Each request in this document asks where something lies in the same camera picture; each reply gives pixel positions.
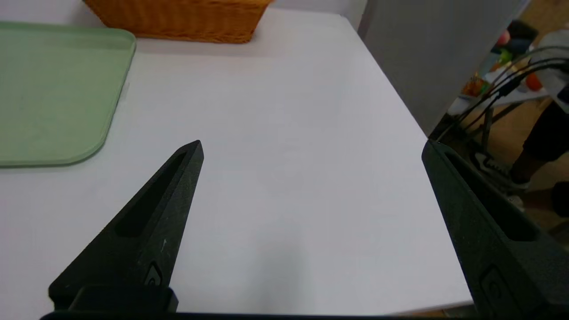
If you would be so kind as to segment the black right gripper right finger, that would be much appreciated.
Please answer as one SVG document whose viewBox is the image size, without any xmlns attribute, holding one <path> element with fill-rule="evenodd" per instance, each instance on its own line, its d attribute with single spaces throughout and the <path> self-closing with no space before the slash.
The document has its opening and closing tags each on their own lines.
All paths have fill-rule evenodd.
<svg viewBox="0 0 569 320">
<path fill-rule="evenodd" d="M 478 314 L 567 317 L 568 253 L 450 147 L 422 161 Z"/>
</svg>

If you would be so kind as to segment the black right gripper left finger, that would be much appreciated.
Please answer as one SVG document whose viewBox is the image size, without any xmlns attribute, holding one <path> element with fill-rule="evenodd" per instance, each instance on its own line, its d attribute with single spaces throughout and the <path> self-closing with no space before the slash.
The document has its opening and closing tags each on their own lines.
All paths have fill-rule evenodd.
<svg viewBox="0 0 569 320">
<path fill-rule="evenodd" d="M 56 312 L 175 312 L 169 287 L 204 152 L 185 144 L 48 288 Z"/>
</svg>

